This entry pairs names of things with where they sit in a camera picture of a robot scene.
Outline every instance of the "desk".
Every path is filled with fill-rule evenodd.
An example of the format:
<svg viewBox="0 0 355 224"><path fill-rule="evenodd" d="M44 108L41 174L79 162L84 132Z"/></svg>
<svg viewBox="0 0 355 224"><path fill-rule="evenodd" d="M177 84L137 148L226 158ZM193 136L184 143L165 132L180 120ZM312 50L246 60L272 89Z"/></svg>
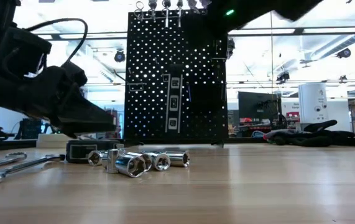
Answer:
<svg viewBox="0 0 355 224"><path fill-rule="evenodd" d="M355 224L355 147L202 146L189 169L137 179L49 162L0 184L5 223Z"/></svg>

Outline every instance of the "computer monitor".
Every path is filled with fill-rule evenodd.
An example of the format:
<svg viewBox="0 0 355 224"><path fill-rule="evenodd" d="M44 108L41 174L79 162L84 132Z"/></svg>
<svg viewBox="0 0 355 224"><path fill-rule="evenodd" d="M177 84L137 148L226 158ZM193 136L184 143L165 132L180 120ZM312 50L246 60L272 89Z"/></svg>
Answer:
<svg viewBox="0 0 355 224"><path fill-rule="evenodd" d="M281 107L277 94L239 92L239 117L258 119L270 119L278 114Z"/></svg>

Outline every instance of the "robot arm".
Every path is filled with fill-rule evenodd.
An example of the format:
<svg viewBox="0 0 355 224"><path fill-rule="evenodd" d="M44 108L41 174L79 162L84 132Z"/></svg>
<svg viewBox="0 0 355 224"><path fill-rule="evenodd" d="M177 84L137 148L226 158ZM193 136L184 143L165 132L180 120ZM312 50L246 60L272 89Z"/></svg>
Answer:
<svg viewBox="0 0 355 224"><path fill-rule="evenodd" d="M20 0L0 0L0 106L50 121L72 138L76 133L114 131L113 116L81 94L80 87L87 78L70 61L80 46L61 67L47 67L46 55L52 45L30 33L56 22L74 20L84 23L87 34L87 24L81 19L59 19L19 29L12 19L20 5ZM24 76L37 73L40 68L42 72L34 78Z"/></svg>
<svg viewBox="0 0 355 224"><path fill-rule="evenodd" d="M190 13L183 17L183 22L185 19L190 21L185 22L185 35L193 47L198 47L205 44L201 37L210 35L218 39L273 10L291 21L296 21L320 2L322 0L212 0L207 6L206 16Z"/></svg>

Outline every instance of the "red object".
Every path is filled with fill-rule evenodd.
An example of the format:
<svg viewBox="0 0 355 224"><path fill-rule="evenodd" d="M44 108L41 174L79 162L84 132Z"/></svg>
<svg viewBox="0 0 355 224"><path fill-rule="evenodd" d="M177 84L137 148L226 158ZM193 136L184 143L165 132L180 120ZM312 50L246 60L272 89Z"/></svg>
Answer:
<svg viewBox="0 0 355 224"><path fill-rule="evenodd" d="M252 119L250 118L240 118L239 120L240 120L239 122L241 123L252 122Z"/></svg>
<svg viewBox="0 0 355 224"><path fill-rule="evenodd" d="M297 118L297 121L300 121L299 112L288 112L287 118Z"/></svg>

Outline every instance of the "black pegboard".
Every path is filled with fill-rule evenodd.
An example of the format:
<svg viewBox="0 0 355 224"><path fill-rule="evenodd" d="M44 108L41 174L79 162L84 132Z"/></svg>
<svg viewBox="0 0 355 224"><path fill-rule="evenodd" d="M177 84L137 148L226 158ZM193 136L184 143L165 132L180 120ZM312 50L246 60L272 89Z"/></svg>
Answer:
<svg viewBox="0 0 355 224"><path fill-rule="evenodd" d="M220 59L226 57L227 37L191 49L178 28L178 11L170 11L169 16L169 27L165 28L165 19L140 20L133 12L129 13L124 136L126 139L227 138L226 68L225 61ZM156 17L164 15L157 11ZM182 69L172 71L170 65L181 65ZM181 80L181 77L182 85L172 89L172 78ZM215 89L210 97L212 102L219 102L216 108L195 103L192 94L202 88ZM178 96L180 110L171 111L170 104L168 108L171 103L168 93ZM177 118L178 128L169 129L167 117Z"/></svg>

